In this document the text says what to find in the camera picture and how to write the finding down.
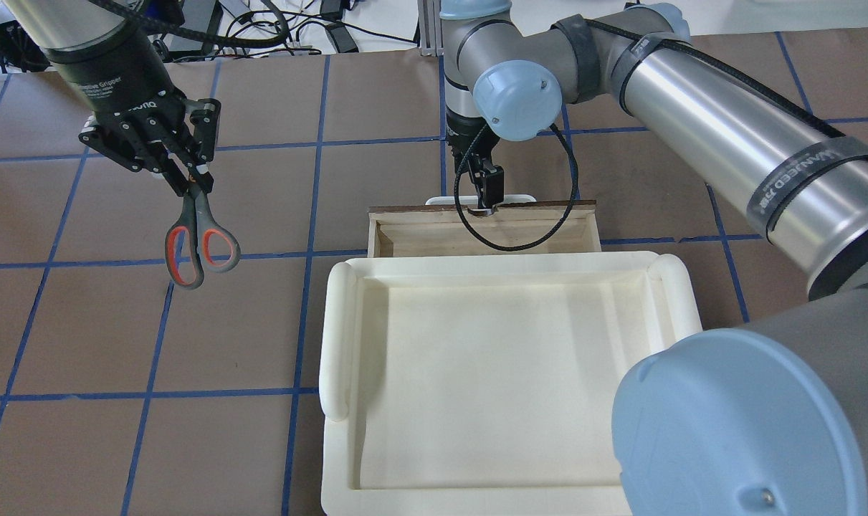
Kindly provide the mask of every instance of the white tray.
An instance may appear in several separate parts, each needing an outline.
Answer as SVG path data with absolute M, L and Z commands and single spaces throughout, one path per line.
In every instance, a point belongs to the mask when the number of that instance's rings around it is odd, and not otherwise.
M 330 516 L 629 514 L 611 405 L 700 331 L 654 252 L 355 259 L 328 282 Z

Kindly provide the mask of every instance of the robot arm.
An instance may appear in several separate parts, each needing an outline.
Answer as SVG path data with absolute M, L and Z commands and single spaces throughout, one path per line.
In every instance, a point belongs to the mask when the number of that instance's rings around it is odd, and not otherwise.
M 528 140 L 558 117 L 562 102 L 610 94 L 803 268 L 811 298 L 836 292 L 868 262 L 867 145 L 817 118 L 801 120 L 729 67 L 697 59 L 679 9 L 653 4 L 597 20 L 572 16 L 523 37 L 510 4 L 443 2 L 447 127 L 457 164 L 486 123 L 472 154 L 490 165 L 499 138 Z M 479 208 L 502 201 L 493 185 L 500 177 L 488 183 L 488 173 L 471 172 L 484 186 Z M 500 195 L 487 195 L 493 191 Z
M 490 166 L 499 138 L 532 138 L 562 102 L 613 95 L 809 275 L 813 302 L 699 333 L 624 376 L 611 431 L 634 515 L 866 516 L 867 145 L 692 49 L 673 6 L 526 38 L 509 1 L 442 9 L 454 156 Z M 461 171 L 477 177 L 480 209 L 502 196 L 486 195 L 500 177 L 482 170 Z
M 80 141 L 120 166 L 161 173 L 177 196 L 188 175 L 210 193 L 220 102 L 185 97 L 144 30 L 86 0 L 8 0 L 7 6 L 54 68 L 92 109 Z M 186 120 L 191 121 L 190 130 Z

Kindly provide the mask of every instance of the label on robot arm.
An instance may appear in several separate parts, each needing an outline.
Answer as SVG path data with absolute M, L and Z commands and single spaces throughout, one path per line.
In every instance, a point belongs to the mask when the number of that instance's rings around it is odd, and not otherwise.
M 798 151 L 769 173 L 752 193 L 745 209 L 746 219 L 767 238 L 784 206 L 798 191 L 834 167 L 866 157 L 868 146 L 850 136 L 819 141 Z
M 92 82 L 92 84 L 88 85 L 75 86 L 77 89 L 80 89 L 80 92 L 83 92 L 83 95 L 86 95 L 87 98 L 98 99 L 112 97 L 113 92 L 115 92 L 115 86 L 118 85 L 119 82 L 122 82 L 121 75 L 112 79 L 108 79 L 106 81 Z

